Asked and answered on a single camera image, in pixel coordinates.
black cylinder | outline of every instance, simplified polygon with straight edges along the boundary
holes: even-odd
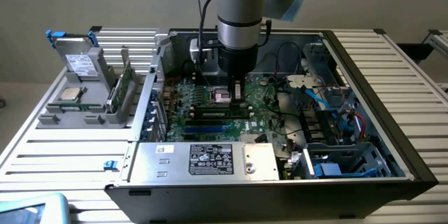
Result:
[[[254,69],[257,64],[257,53],[257,45],[242,50],[219,48],[217,57],[218,67],[229,75],[241,77]]]

barcode label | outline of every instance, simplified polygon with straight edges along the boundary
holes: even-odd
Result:
[[[77,76],[97,76],[93,62],[87,55],[65,55],[69,66]]]

motherboard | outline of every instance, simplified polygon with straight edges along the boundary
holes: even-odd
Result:
[[[226,86],[197,85],[193,79],[165,83],[163,107],[169,122],[167,142],[267,142],[282,156],[285,136],[274,102],[274,78],[249,74],[245,78],[245,102],[229,110]]]

silver cylinder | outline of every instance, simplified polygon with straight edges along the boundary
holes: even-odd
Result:
[[[217,39],[222,45],[231,49],[250,48],[259,37],[261,22],[247,27],[234,27],[217,22]]]

blue cable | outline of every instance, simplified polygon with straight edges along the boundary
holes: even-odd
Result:
[[[315,100],[315,102],[322,103],[325,105],[326,109],[330,110],[327,102],[325,102],[322,99],[319,99],[309,89],[305,90],[305,93]]]

